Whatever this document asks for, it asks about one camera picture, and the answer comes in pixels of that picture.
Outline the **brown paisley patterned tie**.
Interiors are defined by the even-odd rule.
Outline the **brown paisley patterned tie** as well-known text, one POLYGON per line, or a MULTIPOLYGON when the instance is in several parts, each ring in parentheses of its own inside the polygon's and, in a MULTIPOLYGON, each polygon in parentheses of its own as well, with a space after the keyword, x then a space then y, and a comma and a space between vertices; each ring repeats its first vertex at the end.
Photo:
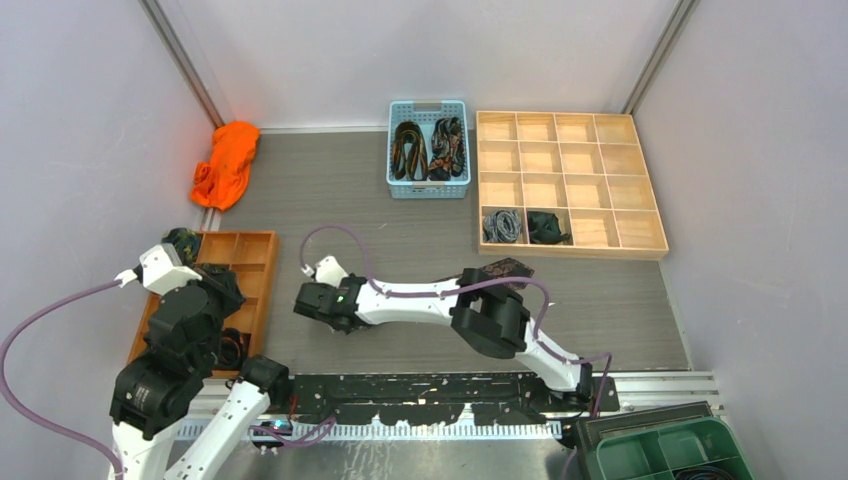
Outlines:
POLYGON ((532 278, 534 276, 535 270, 526 265, 525 263, 516 260, 511 257, 505 257, 500 260, 496 260, 489 264, 483 265, 479 268, 480 271, 485 272, 494 278, 505 278, 505 277, 526 277, 532 278))

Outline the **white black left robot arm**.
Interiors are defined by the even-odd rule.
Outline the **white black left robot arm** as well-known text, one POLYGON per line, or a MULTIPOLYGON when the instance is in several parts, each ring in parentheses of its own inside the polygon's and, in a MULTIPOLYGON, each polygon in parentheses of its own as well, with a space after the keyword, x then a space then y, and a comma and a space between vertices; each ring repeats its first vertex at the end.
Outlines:
POLYGON ((247 358, 223 406, 184 456, 167 463, 181 421, 210 378, 224 321, 245 303, 235 274, 186 266, 174 246, 160 243, 118 276, 157 295, 142 353, 118 374, 110 407, 118 479, 211 479, 259 415, 285 409, 292 397, 286 366, 247 358))

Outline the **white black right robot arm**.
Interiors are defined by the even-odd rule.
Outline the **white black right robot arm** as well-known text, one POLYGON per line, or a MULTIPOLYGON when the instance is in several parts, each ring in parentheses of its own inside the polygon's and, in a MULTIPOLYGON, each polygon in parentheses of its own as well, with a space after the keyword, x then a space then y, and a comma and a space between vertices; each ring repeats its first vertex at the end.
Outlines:
POLYGON ((348 273, 332 256, 305 268, 293 310, 345 334, 389 323, 448 327, 478 354, 516 360, 555 392, 567 410, 582 409, 594 396, 592 366, 559 346, 532 316, 515 277, 495 278, 466 268, 429 283, 391 283, 348 273))

